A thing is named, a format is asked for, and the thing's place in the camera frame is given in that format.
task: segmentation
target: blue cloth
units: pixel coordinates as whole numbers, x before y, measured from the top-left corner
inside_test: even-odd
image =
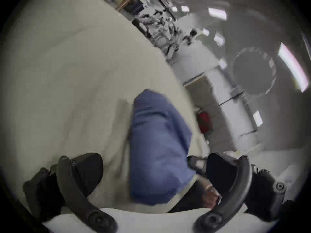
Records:
[[[134,100],[130,129],[130,196],[136,203],[169,202],[192,180],[187,166],[192,133],[162,94],[144,90]]]

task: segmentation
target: white sheet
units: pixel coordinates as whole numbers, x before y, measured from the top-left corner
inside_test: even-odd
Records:
[[[134,98],[165,94],[192,129],[189,154],[201,155],[192,105],[159,49],[102,0],[31,0],[16,17],[1,53],[3,150],[9,188],[25,205],[22,185],[42,167],[100,153],[104,174],[89,201],[100,208],[162,213],[128,196],[127,133]]]

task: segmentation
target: bed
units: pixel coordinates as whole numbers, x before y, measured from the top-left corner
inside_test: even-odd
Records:
[[[1,49],[5,181],[27,207],[22,185],[41,168],[96,152],[104,173],[88,200],[99,208],[165,213],[169,203],[132,203],[128,131],[144,89],[167,96],[192,131],[189,154],[202,148],[193,107],[158,48],[102,0],[25,0],[10,19]]]

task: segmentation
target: ceiling light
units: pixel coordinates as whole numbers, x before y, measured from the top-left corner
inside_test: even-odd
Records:
[[[297,81],[301,92],[304,92],[309,87],[309,79],[295,56],[283,43],[281,43],[278,56],[285,62],[288,69],[290,69],[290,72]]]
[[[221,47],[225,43],[225,38],[220,33],[216,32],[214,41],[217,43],[219,47]]]
[[[261,119],[261,116],[259,114],[259,111],[256,111],[254,114],[253,114],[253,118],[255,120],[255,123],[257,125],[257,127],[259,127],[260,125],[262,125],[262,119]]]
[[[221,58],[220,60],[218,60],[218,64],[220,65],[220,68],[222,70],[224,70],[228,66],[228,64],[224,58]]]
[[[190,11],[188,6],[181,6],[181,10],[182,12],[185,12],[185,13],[188,13]]]
[[[207,29],[203,29],[202,34],[204,34],[205,36],[209,36],[210,32]]]
[[[216,18],[222,19],[224,21],[227,20],[227,13],[224,10],[208,8],[208,12],[209,12],[211,17],[216,17]]]

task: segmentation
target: red object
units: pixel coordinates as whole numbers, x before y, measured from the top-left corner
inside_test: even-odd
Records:
[[[212,130],[212,122],[207,112],[201,112],[196,115],[197,122],[202,134]]]

